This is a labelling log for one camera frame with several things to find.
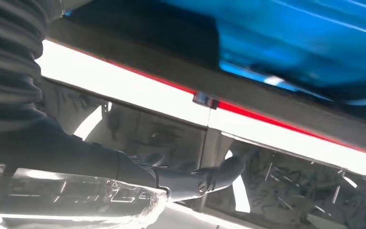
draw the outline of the clear plastic wrap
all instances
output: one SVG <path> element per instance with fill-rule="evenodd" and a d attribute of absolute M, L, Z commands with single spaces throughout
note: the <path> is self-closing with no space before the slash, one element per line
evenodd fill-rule
<path fill-rule="evenodd" d="M 0 183 L 10 177 L 2 166 Z M 141 229 L 158 219 L 166 201 L 160 189 L 19 168 L 0 185 L 0 229 Z"/>

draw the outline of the blue surface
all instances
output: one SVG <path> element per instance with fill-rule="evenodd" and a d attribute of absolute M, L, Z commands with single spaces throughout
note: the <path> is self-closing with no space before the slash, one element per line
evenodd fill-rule
<path fill-rule="evenodd" d="M 221 63 L 267 66 L 266 75 L 290 82 L 289 90 L 366 99 L 366 0 L 163 2 L 215 18 Z M 237 68 L 231 72 L 240 74 Z"/>

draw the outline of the metal bar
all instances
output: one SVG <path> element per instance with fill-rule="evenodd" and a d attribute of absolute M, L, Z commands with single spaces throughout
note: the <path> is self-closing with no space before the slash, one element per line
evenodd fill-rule
<path fill-rule="evenodd" d="M 366 122 L 267 85 L 205 68 L 148 44 L 66 19 L 53 22 L 48 37 L 102 59 L 205 92 L 214 98 L 366 151 Z"/>

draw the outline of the red stripe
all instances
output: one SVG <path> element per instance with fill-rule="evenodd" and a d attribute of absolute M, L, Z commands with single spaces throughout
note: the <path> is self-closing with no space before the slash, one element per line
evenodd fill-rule
<path fill-rule="evenodd" d="M 239 115 L 243 115 L 243 116 L 246 116 L 246 117 L 250 117 L 250 118 L 253 118 L 253 119 L 257 119 L 257 120 L 260 120 L 260 121 L 265 122 L 265 123 L 270 123 L 270 124 L 273 124 L 273 125 L 276 125 L 276 126 L 288 129 L 288 130 L 296 131 L 296 132 L 302 133 L 304 135 L 309 135 L 309 136 L 312 136 L 312 137 L 316 137 L 316 138 L 319 138 L 319 139 L 322 139 L 322 140 L 325 140 L 325 141 L 328 141 L 328 142 L 335 143 L 337 145 L 345 146 L 347 148 L 355 149 L 355 150 L 361 151 L 363 153 L 366 153 L 366 152 L 364 152 L 364 150 L 359 149 L 358 147 L 355 147 L 355 146 L 352 146 L 352 145 L 347 145 L 345 143 L 335 141 L 335 140 L 327 138 L 325 136 L 314 134 L 314 133 L 306 131 L 304 129 L 286 124 L 286 123 L 281 122 L 281 121 L 274 120 L 270 117 L 264 116 L 262 114 L 258 114 L 258 113 L 253 112 L 253 111 L 246 110 L 244 108 L 240 108 L 238 106 L 229 104 L 227 102 L 219 102 L 218 108 L 224 109 L 226 111 L 230 111 L 230 112 L 233 112 L 233 113 L 236 113 L 236 114 L 239 114 Z"/>
<path fill-rule="evenodd" d="M 179 90 L 182 90 L 182 91 L 185 91 L 185 92 L 188 92 L 188 93 L 191 93 L 191 94 L 195 94 L 195 90 L 192 90 L 192 89 L 189 89 L 185 86 L 182 86 L 182 85 L 179 85 L 177 83 L 172 83 L 168 80 L 165 80 L 165 79 L 160 79 L 156 76 L 153 76 L 152 74 L 150 73 L 146 73 L 146 72 L 142 72 L 140 70 L 137 70 L 137 69 L 134 69 L 132 67 L 129 67 L 129 66 L 126 66 L 126 65 L 123 65 L 123 64 L 120 64 L 118 62 L 114 62 L 114 61 L 110 61 L 110 60 L 106 60 L 106 59 L 103 59 L 102 57 L 99 57 L 99 56 L 96 56 L 94 54 L 91 54 L 91 53 L 88 53 L 84 50 L 80 50 L 80 49 L 76 49 L 74 47 L 70 47 L 68 45 L 64 45 L 64 44 L 61 44 L 63 46 L 66 46 L 70 49 L 74 49 L 78 52 L 82 52 L 86 55 L 89 55 L 91 57 L 94 57 L 96 59 L 99 59 L 99 60 L 102 60 L 104 62 L 108 62 L 108 63 L 111 63 L 113 65 L 116 65 L 118 67 L 121 67 L 123 69 L 126 69 L 128 71 L 131 71 L 133 73 L 136 73 L 136 74 L 139 74 L 139 75 L 142 75 L 144 77 L 147 77 L 147 78 L 150 78 L 150 79 L 153 79 L 153 80 L 156 80 L 160 83 L 163 83 L 163 84 L 166 84 L 166 85 L 169 85 L 171 87 L 174 87 L 174 88 L 177 88 Z M 316 138 L 319 138 L 319 139 L 322 139 L 322 140 L 325 140 L 325 141 L 328 141 L 328 142 L 332 142 L 332 143 L 335 143 L 335 144 L 338 144 L 338 145 L 341 145 L 341 146 L 345 146 L 345 147 L 348 147 L 348 148 L 351 148 L 351 149 L 355 149 L 355 150 L 358 150 L 358 151 L 361 151 L 361 152 L 364 152 L 363 150 L 355 147 L 355 146 L 352 146 L 352 145 L 347 145 L 347 144 L 344 144 L 342 142 L 339 142 L 339 141 L 335 141 L 333 139 L 330 139 L 330 138 L 327 138 L 325 136 L 321 136 L 321 135 L 317 135 L 317 134 L 314 134 L 312 132 L 309 132 L 309 131 L 306 131 L 304 129 L 301 129 L 301 128 L 298 128 L 298 127 L 294 127 L 294 126 L 291 126 L 289 124 L 286 124 L 284 122 L 281 122 L 281 121 L 277 121 L 277 120 L 274 120 L 270 117 L 267 117 L 267 116 L 264 116 L 262 114 L 258 114 L 256 112 L 253 112 L 253 111 L 249 111 L 247 109 L 244 109 L 244 108 L 240 108 L 238 106 L 235 106 L 235 105 L 232 105 L 232 104 L 229 104 L 227 102 L 224 102 L 224 101 L 220 101 L 219 102 L 219 105 L 218 105 L 218 108 L 220 109 L 224 109 L 224 110 L 227 110 L 227 111 L 230 111 L 230 112 L 233 112 L 233 113 L 237 113 L 239 115 L 243 115 L 243 116 L 246 116 L 246 117 L 250 117 L 250 118 L 253 118 L 253 119 L 257 119 L 257 120 L 260 120 L 260 121 L 263 121 L 263 122 L 266 122 L 266 123 L 270 123 L 270 124 L 273 124 L 273 125 L 276 125 L 276 126 L 280 126 L 280 127 L 283 127 L 283 128 L 286 128 L 288 130 L 292 130 L 292 131 L 296 131 L 296 132 L 299 132 L 299 133 L 302 133 L 302 134 L 305 134 L 305 135 L 309 135 L 309 136 L 312 136 L 312 137 L 316 137 Z"/>

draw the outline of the glass pane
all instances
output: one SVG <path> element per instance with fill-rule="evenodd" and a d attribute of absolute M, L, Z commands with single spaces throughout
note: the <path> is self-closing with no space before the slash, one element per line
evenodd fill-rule
<path fill-rule="evenodd" d="M 246 170 L 208 207 L 270 229 L 366 229 L 366 177 L 240 141 L 230 152 Z"/>
<path fill-rule="evenodd" d="M 68 134 L 123 151 L 136 161 L 161 158 L 162 166 L 188 170 L 198 165 L 204 129 L 46 80 L 39 87 L 44 100 L 38 108 L 55 117 Z"/>

